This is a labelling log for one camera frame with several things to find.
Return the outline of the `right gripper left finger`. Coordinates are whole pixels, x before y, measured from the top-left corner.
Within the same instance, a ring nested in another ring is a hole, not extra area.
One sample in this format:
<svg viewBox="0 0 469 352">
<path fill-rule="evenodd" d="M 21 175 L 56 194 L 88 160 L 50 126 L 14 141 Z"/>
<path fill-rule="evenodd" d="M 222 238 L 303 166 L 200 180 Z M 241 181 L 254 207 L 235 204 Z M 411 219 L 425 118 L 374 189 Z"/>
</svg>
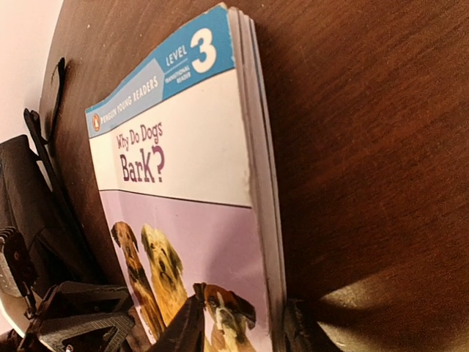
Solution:
<svg viewBox="0 0 469 352">
<path fill-rule="evenodd" d="M 192 295 L 152 346 L 152 351 L 202 352 L 204 338 L 203 304 L 196 295 Z"/>
</svg>

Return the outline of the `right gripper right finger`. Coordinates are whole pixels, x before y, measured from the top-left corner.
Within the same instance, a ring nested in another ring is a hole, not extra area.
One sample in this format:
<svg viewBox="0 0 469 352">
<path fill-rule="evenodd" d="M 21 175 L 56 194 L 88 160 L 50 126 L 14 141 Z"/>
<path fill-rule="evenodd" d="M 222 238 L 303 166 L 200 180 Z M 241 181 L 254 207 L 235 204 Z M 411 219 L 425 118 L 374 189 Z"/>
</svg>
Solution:
<svg viewBox="0 0 469 352">
<path fill-rule="evenodd" d="M 341 352 L 315 319 L 310 319 L 303 308 L 304 301 L 289 298 L 283 312 L 283 330 L 286 351 Z"/>
</svg>

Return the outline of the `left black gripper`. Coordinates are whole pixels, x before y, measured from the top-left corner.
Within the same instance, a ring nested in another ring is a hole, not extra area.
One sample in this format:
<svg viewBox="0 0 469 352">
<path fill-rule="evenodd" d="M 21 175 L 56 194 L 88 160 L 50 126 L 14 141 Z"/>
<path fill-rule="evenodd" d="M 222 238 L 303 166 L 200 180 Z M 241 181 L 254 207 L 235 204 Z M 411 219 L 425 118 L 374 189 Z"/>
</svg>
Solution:
<svg viewBox="0 0 469 352">
<path fill-rule="evenodd" d="M 135 325 L 124 286 L 63 282 L 39 305 L 19 351 L 119 351 Z"/>
</svg>

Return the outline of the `black student bag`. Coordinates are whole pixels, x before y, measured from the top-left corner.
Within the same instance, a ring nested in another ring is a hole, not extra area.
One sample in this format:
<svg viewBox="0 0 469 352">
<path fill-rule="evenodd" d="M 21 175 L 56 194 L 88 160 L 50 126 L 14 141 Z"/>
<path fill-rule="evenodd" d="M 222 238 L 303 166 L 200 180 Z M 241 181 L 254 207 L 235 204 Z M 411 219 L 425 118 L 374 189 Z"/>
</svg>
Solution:
<svg viewBox="0 0 469 352">
<path fill-rule="evenodd" d="M 37 272 L 34 290 L 64 281 L 122 285 L 121 271 L 103 270 L 71 208 L 47 150 L 50 138 L 41 131 L 40 114 L 24 108 L 19 117 L 27 133 L 1 143 L 1 227 L 23 235 Z"/>
</svg>

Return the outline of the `dog picture book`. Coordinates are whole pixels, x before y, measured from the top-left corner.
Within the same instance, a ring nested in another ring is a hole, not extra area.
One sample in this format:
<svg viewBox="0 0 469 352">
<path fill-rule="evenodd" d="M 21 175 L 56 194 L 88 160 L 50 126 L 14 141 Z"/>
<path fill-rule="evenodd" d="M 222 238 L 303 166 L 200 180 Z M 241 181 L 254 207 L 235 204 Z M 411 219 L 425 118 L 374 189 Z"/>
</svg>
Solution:
<svg viewBox="0 0 469 352">
<path fill-rule="evenodd" d="M 206 351 L 284 351 L 276 166 L 254 21 L 218 4 L 86 110 L 114 251 L 150 342 L 202 297 Z"/>
</svg>

